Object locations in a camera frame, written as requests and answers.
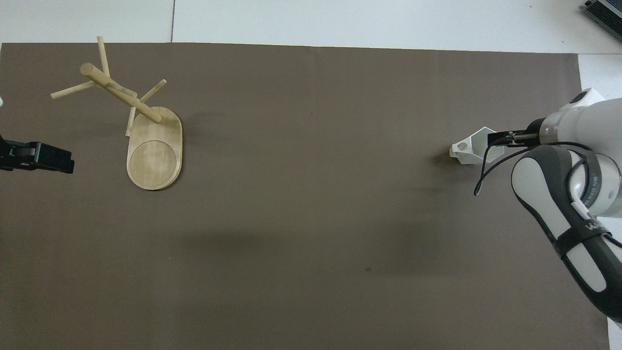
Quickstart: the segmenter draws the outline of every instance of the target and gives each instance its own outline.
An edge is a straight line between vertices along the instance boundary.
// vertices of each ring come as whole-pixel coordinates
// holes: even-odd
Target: black cable
[[[484,151],[484,159],[481,162],[480,180],[477,182],[477,185],[475,186],[475,190],[473,191],[474,196],[477,196],[480,193],[481,183],[484,181],[484,177],[486,176],[484,175],[484,169],[486,168],[486,158],[488,157],[488,151],[490,151],[490,149],[493,146],[496,146],[502,142],[511,141],[511,140],[512,140],[512,136],[505,136],[504,138],[494,140],[493,142],[488,144],[488,147],[486,147],[486,151]]]
[[[577,169],[581,166],[585,164],[585,157],[582,154],[578,154],[581,159],[572,166],[572,168],[570,168],[570,170],[568,171],[568,174],[566,174],[566,178],[564,179],[564,188],[568,191],[566,194],[568,195],[568,199],[570,199],[571,201],[573,200],[572,198],[572,193],[570,193],[570,178],[575,174],[575,171],[577,171]],[[585,191],[587,190],[587,182],[588,182],[588,178],[587,178],[587,166],[585,167],[585,185],[583,187],[583,194],[581,194],[581,198],[583,197],[583,195],[585,194]]]
[[[503,163],[503,162],[507,161],[507,160],[508,160],[508,159],[510,159],[510,158],[516,157],[517,155],[519,155],[519,154],[523,154],[523,153],[525,153],[525,152],[529,152],[529,151],[531,151],[532,149],[534,149],[534,148],[536,148],[536,147],[538,147],[538,146],[542,146],[541,144],[538,144],[538,145],[536,145],[536,146],[531,146],[531,147],[529,147],[529,148],[522,149],[522,150],[520,150],[520,151],[518,151],[518,152],[516,152],[516,153],[514,153],[514,154],[510,154],[509,156],[507,156],[507,157],[503,158],[502,160],[500,160],[500,161],[498,161],[497,163],[495,163],[494,165],[492,165],[492,167],[490,167],[490,169],[489,169],[489,170],[487,170],[486,172],[484,172],[484,169],[485,169],[485,167],[486,167],[486,157],[488,156],[488,151],[490,150],[490,148],[491,148],[492,146],[496,146],[498,143],[500,143],[500,142],[502,142],[502,141],[507,141],[507,139],[508,139],[508,138],[509,138],[509,139],[511,139],[511,138],[512,138],[512,136],[506,136],[505,138],[498,139],[498,140],[496,140],[495,142],[490,143],[490,144],[488,145],[488,147],[486,148],[486,151],[484,152],[484,160],[483,160],[483,162],[482,162],[482,164],[481,164],[481,174],[480,174],[480,180],[477,182],[477,184],[475,185],[475,189],[473,190],[473,195],[474,195],[474,196],[477,196],[477,195],[480,193],[480,191],[481,191],[481,185],[482,185],[482,184],[483,184],[483,182],[484,182],[484,178],[485,178],[485,177],[486,177],[486,176],[487,176],[487,175],[488,175],[488,174],[489,174],[489,173],[490,173],[490,172],[491,172],[494,168],[496,168],[496,167],[497,167],[497,166],[499,166],[501,163]],[[550,146],[557,146],[557,145],[562,145],[562,144],[565,144],[565,145],[568,145],[568,146],[576,146],[576,147],[579,147],[579,148],[583,148],[583,149],[586,149],[586,150],[588,150],[588,151],[591,151],[591,150],[592,150],[592,149],[591,149],[591,148],[589,148],[588,146],[585,146],[584,144],[581,144],[581,143],[576,143],[576,142],[566,142],[566,141],[560,141],[560,142],[551,142],[551,143],[546,143],[546,144],[548,144],[548,145],[550,145]]]
[[[603,235],[603,237],[606,238],[613,245],[617,246],[618,248],[622,248],[622,243],[620,243],[619,240],[616,240],[615,238],[613,238],[613,236],[610,233]]]

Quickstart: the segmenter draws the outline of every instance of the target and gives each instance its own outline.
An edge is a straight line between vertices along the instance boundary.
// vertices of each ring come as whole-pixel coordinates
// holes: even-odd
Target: brown paper sheet
[[[515,200],[449,146],[580,90],[576,55],[107,44],[183,124],[161,192],[96,44],[3,44],[0,132],[75,174],[0,173],[3,349],[606,349],[606,319]]]

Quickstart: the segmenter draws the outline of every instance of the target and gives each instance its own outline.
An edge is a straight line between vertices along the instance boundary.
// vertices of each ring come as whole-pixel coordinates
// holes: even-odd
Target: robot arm
[[[596,219],[622,217],[622,99],[592,104],[598,97],[588,89],[538,122],[541,145],[516,163],[512,187],[584,294],[622,328],[622,244]],[[547,144],[561,142],[586,147]]]

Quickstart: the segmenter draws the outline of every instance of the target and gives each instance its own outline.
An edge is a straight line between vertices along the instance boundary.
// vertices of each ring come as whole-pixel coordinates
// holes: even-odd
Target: wooden base
[[[129,134],[127,169],[138,187],[156,191],[171,185],[182,169],[182,124],[170,109],[151,107],[162,116],[156,124],[139,114]]]

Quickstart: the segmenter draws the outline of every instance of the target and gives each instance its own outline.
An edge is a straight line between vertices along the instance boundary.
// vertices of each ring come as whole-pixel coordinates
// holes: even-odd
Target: wooden dowel
[[[141,97],[141,102],[145,103],[151,96],[153,96],[161,87],[166,84],[166,80],[162,79],[159,83],[157,83],[151,90],[147,91],[147,93]]]
[[[128,89],[128,88],[124,88],[122,86],[120,86],[119,84],[117,84],[114,80],[111,80],[110,82],[108,82],[106,84],[107,87],[109,88],[113,88],[117,91],[123,92],[126,95],[130,95],[132,97],[137,97],[138,94],[136,92],[133,92],[132,90]]]
[[[97,46],[100,48],[101,68],[104,74],[110,77],[110,69],[108,68],[108,57],[106,56],[106,47],[104,46],[104,37],[97,37]]]
[[[134,116],[136,115],[136,107],[129,109],[128,127],[125,129],[125,136],[129,137],[132,132],[132,125],[134,125]]]
[[[82,83],[80,85],[76,85],[74,87],[66,88],[66,89],[61,90],[61,91],[53,92],[53,93],[50,94],[50,96],[52,98],[65,97],[67,95],[73,94],[74,92],[86,90],[87,88],[94,87],[94,86],[95,86],[94,82],[86,82],[86,83]]]
[[[160,123],[160,121],[162,120],[162,117],[158,113],[151,110],[149,106],[141,102],[138,98],[129,96],[123,92],[120,92],[118,90],[108,87],[108,83],[113,82],[116,84],[116,82],[110,79],[109,77],[107,77],[102,71],[97,69],[93,64],[90,64],[90,63],[83,64],[80,67],[80,73],[82,73],[82,75],[87,76],[89,79],[94,81],[97,85],[103,87],[106,91],[113,94],[116,98],[120,99],[125,104],[129,105],[130,107],[136,107],[136,110],[139,113],[143,114],[144,116],[149,118],[154,123]]]
[[[159,83],[157,83],[154,87],[151,88],[145,95],[140,98],[140,101],[145,103],[156,91],[160,90],[161,87],[166,84],[166,80],[162,79]],[[134,125],[134,117],[136,116],[136,107],[132,107],[129,109],[129,119],[128,119],[128,127],[125,130],[125,136],[129,137],[132,132],[132,126]]]

